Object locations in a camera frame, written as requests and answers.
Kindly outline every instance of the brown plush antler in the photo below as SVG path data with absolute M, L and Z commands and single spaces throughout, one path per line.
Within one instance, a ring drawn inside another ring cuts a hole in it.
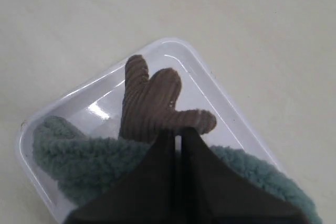
M 216 126 L 216 117 L 205 110 L 175 111 L 181 79 L 172 68 L 161 69 L 151 79 L 146 61 L 134 55 L 125 66 L 125 95 L 122 103 L 120 136 L 151 142 L 163 129 L 178 133 L 193 127 L 199 134 Z

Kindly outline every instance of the white plastic tray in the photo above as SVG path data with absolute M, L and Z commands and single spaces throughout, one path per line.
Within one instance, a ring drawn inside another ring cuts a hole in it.
M 177 101 L 177 110 L 207 109 L 217 116 L 217 127 L 203 136 L 207 144 L 243 148 L 282 170 L 190 44 L 176 38 L 164 38 L 145 46 L 136 54 L 144 55 L 150 75 L 167 67 L 178 71 L 182 79 L 182 92 Z M 57 189 L 57 183 L 34 163 L 33 130 L 45 117 L 58 115 L 88 135 L 116 136 L 124 93 L 125 62 L 126 59 L 110 67 L 22 123 L 16 146 L 17 157 L 58 223 L 62 223 L 74 205 Z

